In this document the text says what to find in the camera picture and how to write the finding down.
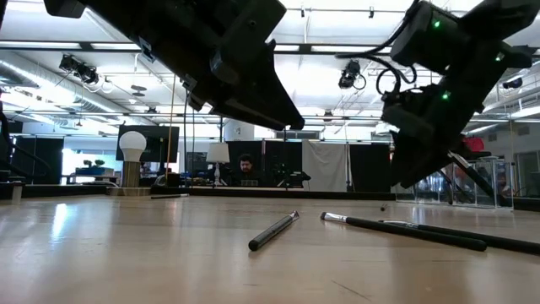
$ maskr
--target monitor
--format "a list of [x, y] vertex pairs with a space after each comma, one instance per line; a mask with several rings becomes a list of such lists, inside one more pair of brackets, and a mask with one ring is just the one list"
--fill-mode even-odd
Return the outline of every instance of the monitor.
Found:
[[[120, 129], [118, 130], [118, 141], [124, 133], [130, 131], [139, 132], [146, 138], [146, 150], [141, 155], [141, 161], [159, 163], [167, 161], [169, 149], [169, 127], [120, 126]], [[180, 128], [173, 127], [170, 136], [170, 163], [176, 163], [179, 137]], [[118, 142], [116, 143], [116, 160], [124, 161], [124, 154], [122, 153]]]

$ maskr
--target white lamp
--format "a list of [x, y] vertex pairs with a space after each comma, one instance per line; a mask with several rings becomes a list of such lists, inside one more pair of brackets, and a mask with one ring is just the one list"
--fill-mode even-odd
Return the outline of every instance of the white lamp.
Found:
[[146, 138], [139, 132], [129, 131], [120, 137], [119, 144], [124, 154], [124, 161], [139, 162], [146, 149]]
[[125, 132], [118, 142], [124, 154], [121, 171], [122, 187], [138, 187], [141, 176], [141, 155], [146, 149], [146, 138], [139, 132]]
[[227, 143], [211, 143], [206, 155], [206, 161], [216, 163], [216, 171], [214, 173], [215, 182], [214, 185], [218, 186], [220, 183], [227, 185], [219, 177], [219, 163], [228, 163], [229, 160], [229, 145]]

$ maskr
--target red object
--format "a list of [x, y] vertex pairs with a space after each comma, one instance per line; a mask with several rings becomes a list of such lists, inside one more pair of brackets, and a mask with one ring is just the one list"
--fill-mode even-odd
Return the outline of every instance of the red object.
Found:
[[483, 151], [483, 140], [481, 138], [465, 138], [463, 142], [472, 152], [481, 152]]

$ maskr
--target desk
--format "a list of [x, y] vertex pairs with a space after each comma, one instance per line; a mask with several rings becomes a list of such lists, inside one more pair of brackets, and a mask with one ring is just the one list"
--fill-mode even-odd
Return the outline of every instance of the desk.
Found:
[[305, 191], [304, 188], [281, 188], [281, 187], [226, 187], [218, 186], [212, 188], [212, 186], [193, 186], [193, 189], [207, 189], [207, 190], [228, 190], [228, 191]]
[[117, 184], [117, 181], [119, 178], [118, 176], [86, 176], [86, 175], [74, 175], [74, 174], [62, 176], [62, 178], [66, 178], [67, 185], [73, 185], [77, 183], [77, 177], [93, 177], [95, 178], [96, 181], [103, 181], [106, 179], [106, 180], [109, 180], [109, 182], [114, 182], [115, 184]]
[[[0, 295], [13, 304], [538, 303], [538, 257], [473, 252], [319, 215], [420, 219], [540, 242], [540, 214], [398, 203], [382, 213], [381, 205], [192, 196], [26, 199], [0, 207]], [[299, 220], [249, 251], [253, 237], [294, 209]]]

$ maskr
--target white curtain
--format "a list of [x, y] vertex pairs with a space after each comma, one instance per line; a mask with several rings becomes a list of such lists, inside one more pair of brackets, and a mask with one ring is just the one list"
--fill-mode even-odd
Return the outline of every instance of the white curtain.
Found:
[[306, 191], [346, 192], [345, 144], [302, 142], [302, 170], [311, 180], [304, 182]]

